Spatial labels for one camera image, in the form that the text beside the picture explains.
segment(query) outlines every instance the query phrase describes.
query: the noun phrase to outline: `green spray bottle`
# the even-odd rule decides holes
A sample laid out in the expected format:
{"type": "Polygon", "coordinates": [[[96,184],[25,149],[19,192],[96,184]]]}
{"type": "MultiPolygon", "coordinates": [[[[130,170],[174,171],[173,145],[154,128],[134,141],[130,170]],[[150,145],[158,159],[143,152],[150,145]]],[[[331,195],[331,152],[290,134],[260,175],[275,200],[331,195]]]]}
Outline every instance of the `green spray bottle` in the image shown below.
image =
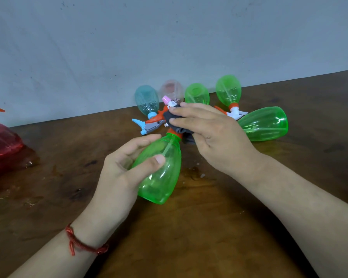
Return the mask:
{"type": "Polygon", "coordinates": [[[255,110],[238,120],[251,141],[262,142],[278,139],[288,132],[288,119],[278,106],[255,110]]]}
{"type": "Polygon", "coordinates": [[[220,78],[215,85],[215,91],[220,102],[227,106],[230,112],[225,112],[217,106],[215,106],[215,108],[224,114],[227,114],[227,116],[232,117],[236,121],[247,114],[247,112],[239,110],[241,84],[234,75],[225,75],[220,78]]]}
{"type": "Polygon", "coordinates": [[[166,136],[151,143],[135,160],[132,167],[157,154],[165,157],[165,164],[140,183],[139,196],[155,204],[163,204],[170,197],[177,184],[182,163],[179,145],[181,138],[181,134],[169,129],[166,136]]]}
{"type": "Polygon", "coordinates": [[[200,83],[191,84],[184,94],[187,103],[210,103],[210,95],[207,88],[200,83]]]}

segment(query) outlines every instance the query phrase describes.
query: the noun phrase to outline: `pink spray nozzle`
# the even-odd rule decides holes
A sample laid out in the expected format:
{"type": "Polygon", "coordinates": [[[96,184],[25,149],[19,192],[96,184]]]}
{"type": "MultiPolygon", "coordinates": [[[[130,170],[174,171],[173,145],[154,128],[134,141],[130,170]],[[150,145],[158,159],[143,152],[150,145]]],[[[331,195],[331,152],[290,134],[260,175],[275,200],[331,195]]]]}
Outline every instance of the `pink spray nozzle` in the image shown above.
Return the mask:
{"type": "Polygon", "coordinates": [[[171,99],[168,98],[167,96],[164,96],[164,97],[162,98],[162,101],[165,103],[165,105],[168,105],[168,103],[171,102],[171,99]]]}

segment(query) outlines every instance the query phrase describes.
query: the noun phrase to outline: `wood grain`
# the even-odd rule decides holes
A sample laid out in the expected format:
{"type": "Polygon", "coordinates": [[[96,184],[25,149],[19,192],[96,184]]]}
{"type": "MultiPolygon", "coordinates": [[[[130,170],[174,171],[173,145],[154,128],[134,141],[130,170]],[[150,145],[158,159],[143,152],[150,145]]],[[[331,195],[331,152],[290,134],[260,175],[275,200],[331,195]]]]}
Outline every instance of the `wood grain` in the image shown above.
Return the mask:
{"type": "MultiPolygon", "coordinates": [[[[215,94],[211,102],[219,105],[215,94]]],[[[256,148],[348,203],[348,71],[243,88],[241,110],[274,105],[286,112],[289,133],[256,148]]],[[[130,107],[13,128],[38,159],[0,177],[0,277],[80,214],[104,157],[139,135],[133,117],[144,119],[130,107]]],[[[181,149],[167,203],[139,198],[87,277],[315,276],[263,204],[195,146],[181,149]]]]}

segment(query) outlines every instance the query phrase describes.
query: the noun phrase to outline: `forearm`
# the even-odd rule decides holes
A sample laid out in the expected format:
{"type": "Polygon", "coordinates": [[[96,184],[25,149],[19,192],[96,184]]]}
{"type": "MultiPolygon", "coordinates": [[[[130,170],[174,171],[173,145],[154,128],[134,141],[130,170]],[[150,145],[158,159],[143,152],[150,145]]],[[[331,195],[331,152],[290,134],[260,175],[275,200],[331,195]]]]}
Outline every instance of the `forearm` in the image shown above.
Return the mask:
{"type": "Polygon", "coordinates": [[[348,277],[348,204],[266,155],[238,181],[284,224],[321,277],[348,277]]]}
{"type": "MultiPolygon", "coordinates": [[[[102,246],[115,228],[99,222],[98,217],[88,208],[71,224],[75,236],[83,243],[99,248],[102,246]]],[[[75,247],[75,256],[71,256],[69,238],[65,231],[61,231],[35,255],[19,267],[13,277],[84,277],[96,254],[80,250],[75,247]]]]}

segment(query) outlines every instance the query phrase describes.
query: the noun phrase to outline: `red string bracelet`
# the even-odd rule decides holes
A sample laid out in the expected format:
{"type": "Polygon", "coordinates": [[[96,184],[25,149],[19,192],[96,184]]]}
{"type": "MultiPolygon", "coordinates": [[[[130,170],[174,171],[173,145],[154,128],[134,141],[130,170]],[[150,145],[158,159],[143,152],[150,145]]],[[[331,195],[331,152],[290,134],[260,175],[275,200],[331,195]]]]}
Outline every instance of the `red string bracelet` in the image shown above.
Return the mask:
{"type": "Polygon", "coordinates": [[[81,242],[78,238],[76,238],[75,233],[73,232],[73,228],[70,225],[71,224],[68,224],[65,230],[66,230],[67,237],[70,239],[69,247],[70,247],[70,252],[72,256],[75,255],[74,246],[77,246],[80,249],[86,250],[88,252],[96,253],[97,255],[100,255],[108,251],[109,246],[107,243],[104,244],[102,247],[95,249],[81,242]]]}

